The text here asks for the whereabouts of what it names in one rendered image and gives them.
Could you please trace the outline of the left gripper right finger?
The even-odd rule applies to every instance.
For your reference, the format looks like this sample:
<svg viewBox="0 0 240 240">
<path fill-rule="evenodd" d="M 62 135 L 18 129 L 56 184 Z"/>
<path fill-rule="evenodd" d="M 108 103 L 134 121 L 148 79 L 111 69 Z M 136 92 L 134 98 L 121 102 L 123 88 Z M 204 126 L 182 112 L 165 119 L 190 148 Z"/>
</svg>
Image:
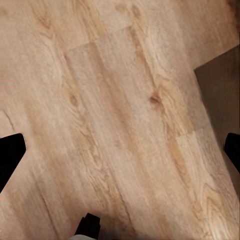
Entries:
<svg viewBox="0 0 240 240">
<path fill-rule="evenodd" d="M 240 168 L 240 135 L 229 133 L 225 140 L 224 151 L 236 168 Z"/>
</svg>

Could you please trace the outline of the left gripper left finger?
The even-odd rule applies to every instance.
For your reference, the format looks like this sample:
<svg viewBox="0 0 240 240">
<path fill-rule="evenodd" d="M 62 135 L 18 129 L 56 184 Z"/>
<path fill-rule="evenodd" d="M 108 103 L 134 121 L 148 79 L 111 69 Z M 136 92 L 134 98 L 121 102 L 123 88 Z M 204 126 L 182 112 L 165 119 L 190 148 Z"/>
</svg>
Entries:
<svg viewBox="0 0 240 240">
<path fill-rule="evenodd" d="M 0 138 L 0 193 L 26 153 L 22 133 Z"/>
</svg>

